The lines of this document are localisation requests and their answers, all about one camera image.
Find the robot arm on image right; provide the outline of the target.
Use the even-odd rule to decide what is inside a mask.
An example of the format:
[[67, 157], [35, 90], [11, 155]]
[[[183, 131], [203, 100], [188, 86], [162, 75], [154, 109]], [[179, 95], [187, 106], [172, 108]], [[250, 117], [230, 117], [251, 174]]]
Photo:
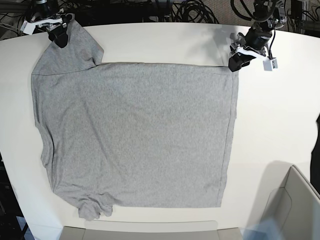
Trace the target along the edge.
[[241, 14], [233, 0], [230, 6], [233, 12], [243, 20], [253, 21], [246, 34], [239, 32], [230, 45], [228, 68], [237, 72], [246, 67], [254, 59], [260, 59], [265, 71], [278, 68], [277, 58], [273, 56], [272, 46], [276, 37], [276, 30], [282, 28], [286, 22], [285, 3], [283, 0], [255, 0], [254, 11], [251, 12], [242, 0], [242, 7], [248, 16]]

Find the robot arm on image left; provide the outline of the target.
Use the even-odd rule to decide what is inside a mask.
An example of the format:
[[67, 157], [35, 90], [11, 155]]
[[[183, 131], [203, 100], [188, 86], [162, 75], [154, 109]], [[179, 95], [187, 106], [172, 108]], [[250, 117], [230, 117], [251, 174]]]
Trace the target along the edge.
[[26, 19], [29, 23], [43, 21], [35, 26], [36, 29], [48, 33], [48, 38], [61, 49], [68, 44], [67, 34], [69, 23], [74, 20], [75, 15], [65, 13], [59, 7], [57, 0], [32, 0], [31, 14]]

